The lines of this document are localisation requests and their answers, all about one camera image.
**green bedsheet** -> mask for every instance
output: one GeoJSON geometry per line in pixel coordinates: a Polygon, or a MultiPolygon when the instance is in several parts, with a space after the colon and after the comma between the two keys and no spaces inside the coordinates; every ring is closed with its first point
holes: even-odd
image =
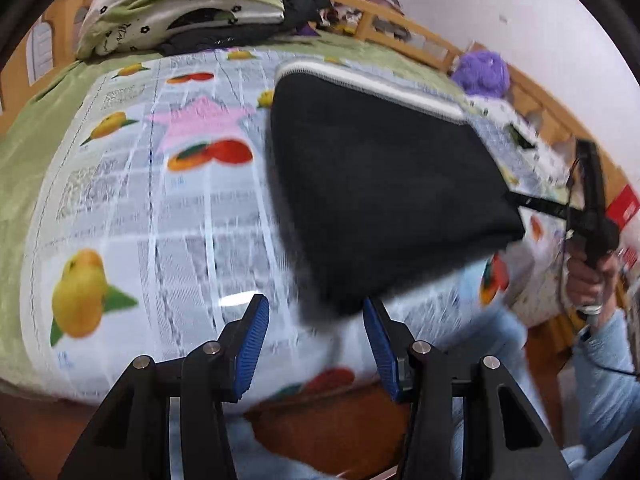
{"type": "MultiPolygon", "coordinates": [[[[441,92],[460,97],[463,92],[443,74],[413,62],[397,52],[335,34],[319,38],[275,41],[260,48],[287,50],[350,59],[392,69],[402,78],[417,80],[441,92]]],[[[27,357],[20,330],[20,271],[31,215],[49,163],[76,111],[97,77],[159,54],[111,56],[75,62],[20,112],[0,139],[0,389],[43,393],[27,357]]]]}

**blue sleeve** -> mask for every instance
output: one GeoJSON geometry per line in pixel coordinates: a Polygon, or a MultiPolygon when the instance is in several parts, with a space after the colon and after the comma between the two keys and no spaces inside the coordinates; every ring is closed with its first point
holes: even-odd
{"type": "Polygon", "coordinates": [[[574,367],[580,403],[580,436],[589,457],[609,447],[640,421],[640,384],[633,377],[606,372],[598,364],[633,370],[621,310],[593,336],[574,347],[574,367]]]}

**wooden floor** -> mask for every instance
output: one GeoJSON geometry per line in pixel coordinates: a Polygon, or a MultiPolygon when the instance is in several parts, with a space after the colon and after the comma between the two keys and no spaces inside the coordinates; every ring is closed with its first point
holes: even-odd
{"type": "MultiPolygon", "coordinates": [[[[529,331],[527,357],[542,394],[552,432],[562,431],[556,376],[568,355],[553,352],[546,328],[529,331]]],[[[94,410],[70,402],[39,402],[0,394],[0,427],[34,480],[55,480],[94,410]]],[[[348,479],[370,478],[394,465],[408,410],[379,386],[295,408],[249,416],[269,450],[348,479]]]]}

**purple plush toy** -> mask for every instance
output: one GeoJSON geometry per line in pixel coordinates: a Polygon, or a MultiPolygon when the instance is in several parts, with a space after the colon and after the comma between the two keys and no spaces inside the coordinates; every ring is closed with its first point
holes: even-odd
{"type": "Polygon", "coordinates": [[[510,85],[507,64],[498,53],[489,50],[463,54],[451,79],[467,95],[484,97],[502,97],[510,85]]]}

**pink star print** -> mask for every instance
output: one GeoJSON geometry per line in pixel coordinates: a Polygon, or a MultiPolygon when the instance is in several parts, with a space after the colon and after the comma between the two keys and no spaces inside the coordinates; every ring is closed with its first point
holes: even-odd
{"type": "Polygon", "coordinates": [[[250,108],[223,108],[203,96],[184,108],[165,114],[154,114],[148,119],[159,124],[168,124],[159,148],[166,153],[175,146],[185,144],[192,136],[210,134],[216,137],[244,137],[238,123],[252,111],[250,108]]]}

